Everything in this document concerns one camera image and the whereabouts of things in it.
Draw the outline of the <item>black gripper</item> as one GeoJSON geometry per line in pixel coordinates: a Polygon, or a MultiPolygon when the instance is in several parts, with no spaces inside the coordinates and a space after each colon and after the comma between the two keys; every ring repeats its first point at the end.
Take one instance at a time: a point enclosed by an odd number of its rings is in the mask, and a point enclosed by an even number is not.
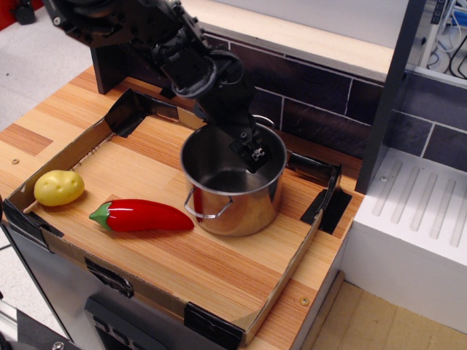
{"type": "Polygon", "coordinates": [[[271,160],[271,151],[266,143],[268,128],[255,124],[250,114],[255,86],[243,63],[233,53],[212,50],[207,60],[212,65],[212,73],[207,86],[195,93],[195,100],[208,123],[238,140],[229,147],[254,174],[271,160]]]}

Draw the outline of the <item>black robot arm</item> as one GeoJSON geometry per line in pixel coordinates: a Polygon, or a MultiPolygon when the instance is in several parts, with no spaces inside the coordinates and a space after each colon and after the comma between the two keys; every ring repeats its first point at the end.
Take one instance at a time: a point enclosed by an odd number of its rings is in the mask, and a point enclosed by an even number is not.
{"type": "Polygon", "coordinates": [[[180,1],[45,1],[55,27],[90,48],[119,46],[192,99],[201,119],[233,138],[230,148],[255,173],[271,158],[250,104],[256,89],[230,50],[211,46],[180,1]]]}

